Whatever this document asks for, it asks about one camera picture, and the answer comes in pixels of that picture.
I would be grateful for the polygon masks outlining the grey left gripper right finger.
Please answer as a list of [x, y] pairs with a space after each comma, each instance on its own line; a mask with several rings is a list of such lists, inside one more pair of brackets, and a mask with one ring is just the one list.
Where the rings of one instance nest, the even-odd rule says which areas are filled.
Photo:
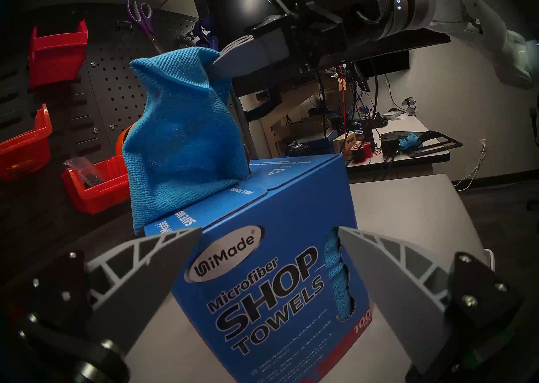
[[343, 226], [338, 236], [410, 358], [410, 371], [478, 371], [510, 341], [523, 297], [472, 253], [441, 258], [417, 244]]

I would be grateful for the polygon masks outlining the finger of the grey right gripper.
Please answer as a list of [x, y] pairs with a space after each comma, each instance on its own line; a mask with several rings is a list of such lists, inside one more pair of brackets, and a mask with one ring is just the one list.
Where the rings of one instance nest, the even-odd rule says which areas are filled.
[[267, 16], [263, 21], [244, 28], [245, 35], [263, 36], [289, 23], [289, 16]]
[[209, 80], [245, 76], [289, 57], [282, 30], [272, 30], [258, 37], [245, 35], [228, 44], [209, 65]]

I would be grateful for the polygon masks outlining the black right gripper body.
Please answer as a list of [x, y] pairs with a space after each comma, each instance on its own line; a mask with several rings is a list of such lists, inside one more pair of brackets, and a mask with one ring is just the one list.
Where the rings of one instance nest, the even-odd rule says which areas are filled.
[[290, 60], [301, 70], [320, 66], [325, 56], [345, 53], [381, 36], [381, 0], [269, 0], [282, 28]]

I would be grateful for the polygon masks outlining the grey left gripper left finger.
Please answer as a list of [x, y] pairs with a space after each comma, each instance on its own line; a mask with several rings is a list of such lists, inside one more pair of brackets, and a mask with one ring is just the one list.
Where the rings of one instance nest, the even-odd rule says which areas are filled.
[[27, 322], [76, 340], [108, 339], [128, 353], [186, 267], [201, 228], [119, 244], [87, 261], [68, 251], [18, 291]]

